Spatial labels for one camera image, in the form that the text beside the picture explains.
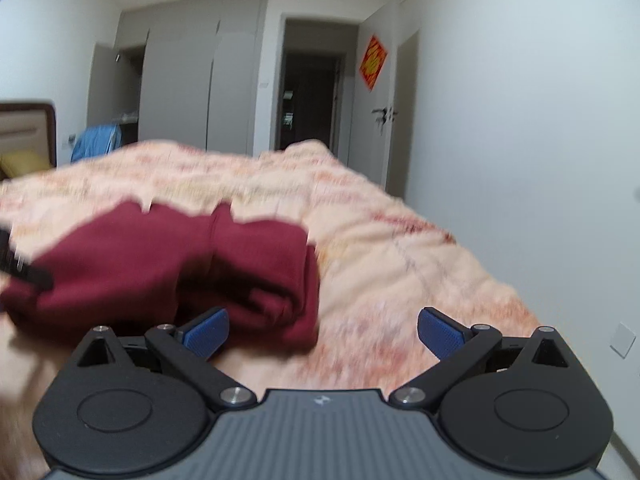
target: door handle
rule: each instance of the door handle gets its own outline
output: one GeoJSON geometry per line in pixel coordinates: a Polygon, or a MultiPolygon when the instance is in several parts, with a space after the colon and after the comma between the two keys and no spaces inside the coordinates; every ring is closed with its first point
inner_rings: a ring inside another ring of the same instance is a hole
{"type": "Polygon", "coordinates": [[[380,117],[376,118],[376,122],[381,124],[386,124],[386,115],[388,114],[388,112],[389,110],[386,107],[376,108],[375,110],[371,111],[372,114],[380,114],[380,117]]]}

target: black circular joint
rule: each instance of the black circular joint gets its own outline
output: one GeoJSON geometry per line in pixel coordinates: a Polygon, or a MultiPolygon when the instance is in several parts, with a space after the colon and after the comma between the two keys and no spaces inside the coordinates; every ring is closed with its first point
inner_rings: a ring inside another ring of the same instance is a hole
{"type": "Polygon", "coordinates": [[[133,390],[106,390],[80,403],[78,417],[89,428],[103,433],[129,431],[151,416],[151,399],[133,390]]]}
{"type": "Polygon", "coordinates": [[[186,384],[113,365],[60,375],[33,415],[51,465],[96,477],[166,466],[199,441],[208,423],[202,398],[186,384]]]}
{"type": "Polygon", "coordinates": [[[495,399],[494,408],[501,421],[522,431],[552,430],[569,416],[564,400],[543,390],[511,390],[495,399]]]}
{"type": "Polygon", "coordinates": [[[564,475],[597,463],[612,431],[595,386],[565,368],[526,367],[454,386],[440,427],[476,462],[510,474],[564,475]]]}

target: red decoration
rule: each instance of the red decoration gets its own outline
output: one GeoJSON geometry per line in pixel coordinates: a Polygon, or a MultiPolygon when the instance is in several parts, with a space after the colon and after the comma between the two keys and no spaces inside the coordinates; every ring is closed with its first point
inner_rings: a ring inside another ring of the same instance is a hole
{"type": "Polygon", "coordinates": [[[362,74],[362,77],[364,78],[364,81],[370,92],[376,85],[376,81],[378,80],[378,76],[382,71],[382,66],[385,63],[387,55],[388,52],[385,50],[385,47],[383,47],[382,43],[380,43],[380,40],[375,35],[373,35],[371,37],[371,41],[369,41],[367,51],[364,54],[362,64],[360,65],[360,73],[362,74]]]}

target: blue clothing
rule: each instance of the blue clothing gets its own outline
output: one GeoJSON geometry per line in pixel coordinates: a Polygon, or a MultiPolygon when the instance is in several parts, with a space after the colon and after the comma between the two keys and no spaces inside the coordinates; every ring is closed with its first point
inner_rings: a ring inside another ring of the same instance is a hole
{"type": "Polygon", "coordinates": [[[87,128],[74,146],[71,162],[111,153],[122,146],[122,132],[117,124],[87,128]]]}

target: bed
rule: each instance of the bed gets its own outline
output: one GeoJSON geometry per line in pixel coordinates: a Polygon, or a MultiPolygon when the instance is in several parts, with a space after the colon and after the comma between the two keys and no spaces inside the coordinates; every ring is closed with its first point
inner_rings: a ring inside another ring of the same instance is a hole
{"type": "MultiPolygon", "coordinates": [[[[259,158],[168,142],[127,146],[2,184],[0,221],[12,225],[18,250],[34,256],[127,198],[192,214],[227,200],[237,219],[268,216],[308,229],[321,273],[316,348],[305,355],[231,349],[214,360],[259,395],[267,387],[379,387],[388,394],[436,363],[416,335],[425,305],[505,335],[528,336],[539,325],[516,292],[497,283],[450,233],[316,141],[259,158]]],[[[6,283],[0,278],[0,287],[6,283]]],[[[34,480],[46,472],[30,420],[67,355],[17,333],[0,315],[0,479],[34,480]]]]}
{"type": "Polygon", "coordinates": [[[0,102],[0,157],[31,152],[56,166],[56,113],[46,102],[0,102]]]}

